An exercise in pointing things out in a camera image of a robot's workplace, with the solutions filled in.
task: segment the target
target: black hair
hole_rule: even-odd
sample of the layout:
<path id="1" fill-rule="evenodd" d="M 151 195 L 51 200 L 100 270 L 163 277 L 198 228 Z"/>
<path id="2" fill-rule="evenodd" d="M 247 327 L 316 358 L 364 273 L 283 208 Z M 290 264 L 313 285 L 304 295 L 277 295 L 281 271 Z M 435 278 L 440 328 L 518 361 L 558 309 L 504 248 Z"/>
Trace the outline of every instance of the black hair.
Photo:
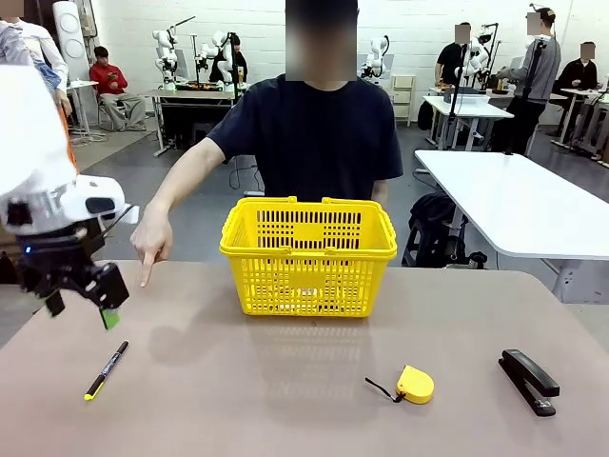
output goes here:
<path id="1" fill-rule="evenodd" d="M 108 57 L 108 50 L 103 46 L 96 47 L 93 52 L 95 53 L 95 57 Z"/>

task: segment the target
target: plastic basket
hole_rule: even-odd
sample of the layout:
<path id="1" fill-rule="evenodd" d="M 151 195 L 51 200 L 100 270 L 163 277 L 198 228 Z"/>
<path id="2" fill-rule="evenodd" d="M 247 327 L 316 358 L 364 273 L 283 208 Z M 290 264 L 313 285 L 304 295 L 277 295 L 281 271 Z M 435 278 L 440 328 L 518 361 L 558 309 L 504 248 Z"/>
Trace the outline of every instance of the plastic basket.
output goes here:
<path id="1" fill-rule="evenodd" d="M 220 252 L 251 315 L 366 317 L 397 252 L 375 202 L 248 198 L 222 232 Z"/>

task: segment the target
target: navy t-shirt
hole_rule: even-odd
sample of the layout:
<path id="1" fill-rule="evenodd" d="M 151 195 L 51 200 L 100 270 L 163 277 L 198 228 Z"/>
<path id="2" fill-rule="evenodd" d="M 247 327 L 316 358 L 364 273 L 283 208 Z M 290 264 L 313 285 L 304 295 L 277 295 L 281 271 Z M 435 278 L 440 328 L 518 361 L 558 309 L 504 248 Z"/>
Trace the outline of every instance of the navy t-shirt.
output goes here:
<path id="1" fill-rule="evenodd" d="M 269 197 L 369 200 L 375 181 L 403 174 L 389 97 L 362 79 L 334 91 L 265 80 L 208 137 L 226 159 L 254 155 Z"/>

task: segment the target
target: tan tabletop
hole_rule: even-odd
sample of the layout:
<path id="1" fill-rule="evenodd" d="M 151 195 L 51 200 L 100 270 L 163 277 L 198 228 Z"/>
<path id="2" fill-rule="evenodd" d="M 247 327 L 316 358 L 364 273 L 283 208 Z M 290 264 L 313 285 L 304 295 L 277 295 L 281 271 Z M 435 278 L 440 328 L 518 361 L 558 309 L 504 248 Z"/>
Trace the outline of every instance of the tan tabletop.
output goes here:
<path id="1" fill-rule="evenodd" d="M 602 456 L 609 355 L 536 279 L 390 269 L 367 320 L 252 318 L 222 266 L 167 263 L 105 332 L 74 295 L 0 350 L 3 456 Z M 91 403 L 83 395 L 131 344 Z M 560 384 L 538 418 L 497 363 L 519 348 Z M 436 384 L 394 405 L 403 364 Z"/>
<path id="2" fill-rule="evenodd" d="M 214 90 L 149 90 L 143 97 L 183 98 L 189 100 L 234 100 L 234 92 Z"/>

